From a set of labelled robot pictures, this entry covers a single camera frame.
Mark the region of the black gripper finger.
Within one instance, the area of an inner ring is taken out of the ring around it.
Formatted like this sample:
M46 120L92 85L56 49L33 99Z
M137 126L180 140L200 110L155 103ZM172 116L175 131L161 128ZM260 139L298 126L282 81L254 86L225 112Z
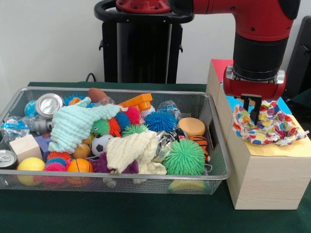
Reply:
M243 108L248 112L250 106L254 106L253 96L242 95Z
M253 120L254 124L257 125L262 98L261 97L253 97L252 101L255 102L254 109L252 110L252 120Z

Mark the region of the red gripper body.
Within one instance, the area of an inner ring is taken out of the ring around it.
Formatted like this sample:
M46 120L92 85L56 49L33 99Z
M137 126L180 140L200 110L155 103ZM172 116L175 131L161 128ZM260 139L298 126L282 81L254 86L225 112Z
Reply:
M263 100L277 100L286 87L286 73L279 70L270 81L254 82L238 77L233 72L233 66L227 66L224 71L223 88L228 96L240 98L241 96L261 97Z

